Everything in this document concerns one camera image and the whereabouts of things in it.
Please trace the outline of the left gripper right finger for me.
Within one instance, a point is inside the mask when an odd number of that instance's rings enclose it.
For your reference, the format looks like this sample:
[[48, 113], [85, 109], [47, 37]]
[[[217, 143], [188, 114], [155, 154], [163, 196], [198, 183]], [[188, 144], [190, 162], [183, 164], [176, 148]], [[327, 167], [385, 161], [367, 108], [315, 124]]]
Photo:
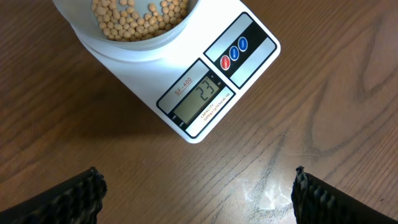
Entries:
[[328, 183], [296, 168], [291, 193], [297, 224], [397, 224]]

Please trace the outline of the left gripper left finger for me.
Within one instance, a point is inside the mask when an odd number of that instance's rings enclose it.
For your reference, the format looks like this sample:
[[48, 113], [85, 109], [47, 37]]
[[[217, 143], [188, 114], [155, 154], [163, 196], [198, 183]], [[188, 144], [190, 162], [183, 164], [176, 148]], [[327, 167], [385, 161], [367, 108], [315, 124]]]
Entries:
[[107, 193], [95, 167], [1, 212], [1, 223], [95, 224]]

